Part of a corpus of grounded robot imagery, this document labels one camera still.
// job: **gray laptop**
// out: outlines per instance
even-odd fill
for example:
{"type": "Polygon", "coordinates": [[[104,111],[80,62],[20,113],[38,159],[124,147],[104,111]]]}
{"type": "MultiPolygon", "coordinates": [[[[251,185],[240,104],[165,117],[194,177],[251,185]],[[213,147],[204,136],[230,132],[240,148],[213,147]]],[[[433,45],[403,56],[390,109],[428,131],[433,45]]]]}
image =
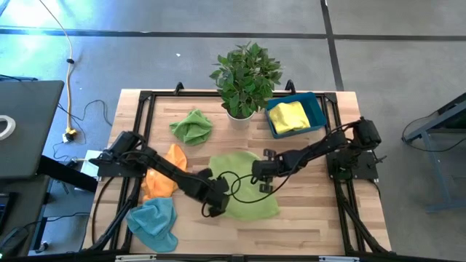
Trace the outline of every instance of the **gray laptop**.
{"type": "MultiPolygon", "coordinates": [[[[16,122],[0,140],[0,179],[36,174],[62,90],[62,81],[0,82],[0,115],[16,122]]],[[[0,133],[5,127],[1,122],[0,133]]]]}

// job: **blue towel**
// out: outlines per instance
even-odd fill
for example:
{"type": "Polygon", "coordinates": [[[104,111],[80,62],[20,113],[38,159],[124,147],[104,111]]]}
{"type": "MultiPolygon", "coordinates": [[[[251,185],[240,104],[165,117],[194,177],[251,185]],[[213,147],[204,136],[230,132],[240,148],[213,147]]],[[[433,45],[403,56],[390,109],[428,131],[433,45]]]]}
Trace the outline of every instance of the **blue towel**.
{"type": "Polygon", "coordinates": [[[156,252],[174,251],[178,239],[170,233],[176,220],[171,197],[157,197],[131,209],[126,221],[131,232],[156,252]]]}

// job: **yellow cable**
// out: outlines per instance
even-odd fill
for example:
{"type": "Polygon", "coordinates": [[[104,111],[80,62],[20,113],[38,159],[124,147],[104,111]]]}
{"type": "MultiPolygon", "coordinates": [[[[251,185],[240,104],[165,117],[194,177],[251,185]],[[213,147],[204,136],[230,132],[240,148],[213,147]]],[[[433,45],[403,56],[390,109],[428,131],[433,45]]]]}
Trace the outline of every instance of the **yellow cable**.
{"type": "MultiPolygon", "coordinates": [[[[71,40],[68,36],[68,34],[66,33],[66,30],[63,28],[63,26],[61,25],[60,21],[58,21],[58,19],[52,14],[52,12],[49,10],[49,8],[44,4],[44,2],[42,0],[39,0],[41,2],[41,4],[45,7],[45,9],[50,13],[50,15],[53,17],[53,19],[55,19],[55,21],[57,21],[58,25],[61,27],[61,30],[64,32],[66,38],[68,39],[68,43],[70,45],[70,58],[71,60],[73,60],[73,46],[71,45],[71,40]]],[[[72,127],[71,127],[71,88],[70,88],[70,75],[71,75],[71,63],[68,63],[68,70],[66,71],[66,92],[67,92],[67,95],[68,95],[68,113],[69,114],[66,114],[67,118],[66,118],[66,132],[69,133],[69,134],[76,134],[76,130],[74,130],[72,127]]]]}

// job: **wooden tabletop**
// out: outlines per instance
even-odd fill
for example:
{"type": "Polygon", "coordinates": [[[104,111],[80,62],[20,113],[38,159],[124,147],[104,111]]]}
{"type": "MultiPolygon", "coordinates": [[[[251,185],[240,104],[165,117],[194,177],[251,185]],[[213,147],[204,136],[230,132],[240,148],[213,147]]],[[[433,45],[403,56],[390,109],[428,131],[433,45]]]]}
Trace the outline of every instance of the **wooden tabletop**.
{"type": "MultiPolygon", "coordinates": [[[[109,145],[121,131],[132,130],[140,90],[122,90],[109,145]]],[[[341,122],[355,121],[360,117],[354,92],[337,92],[341,122]]],[[[149,145],[164,156],[172,143],[177,143],[188,159],[188,171],[196,172],[207,167],[209,158],[234,151],[250,151],[262,157],[264,148],[277,152],[303,148],[321,139],[325,130],[275,140],[263,112],[256,113],[247,130],[232,130],[220,98],[158,97],[152,119],[149,145]],[[213,123],[209,140],[198,146],[186,146],[172,135],[169,123],[184,119],[190,110],[198,108],[213,123]]],[[[141,133],[146,119],[143,111],[141,133]]],[[[333,112],[329,107],[332,127],[333,112]]],[[[97,195],[105,181],[99,183],[97,195]]],[[[96,215],[97,238],[106,230],[117,210],[121,178],[115,178],[106,191],[96,215]]],[[[390,250],[384,215],[379,195],[374,185],[355,180],[355,193],[361,220],[382,247],[390,250]]],[[[266,220],[241,222],[232,218],[203,218],[201,204],[184,196],[178,190],[173,194],[178,218],[172,233],[178,238],[174,253],[202,254],[250,254],[250,255],[338,255],[343,254],[339,215],[335,191],[328,178],[325,157],[311,161],[304,169],[291,176],[275,194],[280,214],[266,220]]],[[[90,225],[83,248],[91,245],[90,225]]],[[[122,224],[118,247],[123,243],[126,231],[122,224]]],[[[354,227],[349,223],[353,247],[356,247],[354,227]]],[[[133,237],[131,253],[153,253],[137,237],[133,237]]]]}

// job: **black desk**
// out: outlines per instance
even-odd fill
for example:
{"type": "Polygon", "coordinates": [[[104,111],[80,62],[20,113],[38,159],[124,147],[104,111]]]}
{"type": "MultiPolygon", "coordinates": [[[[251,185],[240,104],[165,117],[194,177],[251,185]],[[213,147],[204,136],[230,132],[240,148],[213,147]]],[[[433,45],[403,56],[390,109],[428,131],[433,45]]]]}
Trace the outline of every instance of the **black desk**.
{"type": "Polygon", "coordinates": [[[95,179],[42,156],[63,85],[62,81],[0,83],[0,115],[16,121],[15,131],[0,140],[0,191],[17,193],[0,239],[14,227],[42,221],[28,226],[20,256],[28,254],[33,240],[36,244],[42,239],[42,209],[50,178],[88,191],[97,188],[95,179]]]}

